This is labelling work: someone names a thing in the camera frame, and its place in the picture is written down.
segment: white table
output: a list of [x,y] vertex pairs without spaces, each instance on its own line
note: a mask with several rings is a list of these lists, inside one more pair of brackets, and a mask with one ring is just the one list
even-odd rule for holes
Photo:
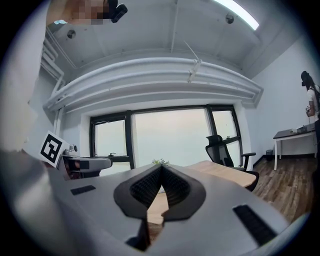
[[[279,147],[279,159],[282,157],[282,141],[286,140],[291,140],[291,139],[297,139],[297,138],[302,138],[302,137],[307,137],[307,136],[315,136],[315,130],[314,128],[310,128],[307,132],[305,133],[292,133],[291,130],[282,130],[279,131],[274,137],[274,170],[277,170],[277,163],[278,163],[278,142],[280,142],[280,147]],[[317,145],[315,147],[315,153],[314,157],[317,157]]]

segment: window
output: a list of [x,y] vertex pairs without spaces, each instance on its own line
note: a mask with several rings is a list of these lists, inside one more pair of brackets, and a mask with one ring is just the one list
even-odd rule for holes
[[141,113],[133,118],[136,167],[159,159],[179,166],[210,160],[206,137],[211,134],[204,109]]
[[231,142],[226,147],[228,148],[234,167],[238,167],[241,164],[239,141]]
[[243,164],[242,144],[237,116],[233,107],[212,106],[213,133],[220,135],[226,143],[235,167]]
[[106,122],[95,127],[96,155],[107,157],[111,153],[115,156],[126,156],[125,121]]
[[232,112],[227,111],[213,111],[213,119],[216,127],[216,132],[223,140],[234,138],[237,136],[236,125]]
[[210,135],[222,137],[235,167],[243,164],[240,129],[232,105],[128,110],[92,117],[90,154],[112,159],[113,166],[102,170],[101,176],[160,159],[189,166],[211,160],[206,152]]
[[112,167],[100,176],[128,171],[134,168],[131,143],[131,112],[91,118],[90,155],[110,158]]

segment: wooden floor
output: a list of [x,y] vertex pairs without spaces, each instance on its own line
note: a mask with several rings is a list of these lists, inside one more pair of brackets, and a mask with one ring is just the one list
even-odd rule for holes
[[[254,171],[259,181],[253,193],[275,207],[289,223],[311,210],[313,201],[312,173],[316,169],[315,158],[262,159]],[[149,223],[151,242],[162,230],[162,225]]]

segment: black vent slot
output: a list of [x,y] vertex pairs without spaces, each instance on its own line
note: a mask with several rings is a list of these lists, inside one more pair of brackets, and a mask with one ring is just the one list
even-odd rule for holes
[[149,208],[161,187],[161,168],[146,175],[130,187],[130,194]]
[[166,193],[168,206],[171,208],[182,202],[190,193],[190,185],[180,176],[163,168],[162,186]]
[[74,188],[74,189],[71,189],[70,191],[75,196],[75,195],[86,193],[86,192],[89,192],[89,191],[95,190],[95,189],[96,188],[94,186],[89,185],[89,186],[82,186],[82,187]]
[[237,206],[233,208],[233,211],[259,246],[266,244],[277,236],[248,205]]
[[196,179],[173,167],[162,166],[162,185],[169,210],[163,214],[164,222],[189,219],[206,199],[204,186]]

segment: desk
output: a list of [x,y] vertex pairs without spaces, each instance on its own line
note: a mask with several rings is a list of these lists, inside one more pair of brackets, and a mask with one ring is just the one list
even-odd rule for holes
[[[202,161],[196,164],[186,166],[185,168],[192,169],[198,172],[214,175],[239,184],[242,187],[247,187],[254,183],[256,176],[235,170],[221,164],[211,161]],[[158,193],[147,211],[147,221],[154,224],[162,224],[162,213],[169,209],[166,193]]]
[[[274,170],[277,170],[277,163],[278,163],[278,142],[280,142],[280,149],[279,149],[279,158],[282,157],[282,141],[297,139],[301,137],[311,136],[313,135],[312,132],[315,131],[315,124],[308,124],[305,125],[306,131],[300,133],[291,132],[291,129],[288,130],[281,130],[278,131],[277,134],[273,137],[274,140]],[[317,157],[317,146],[315,146],[315,153],[314,157]]]

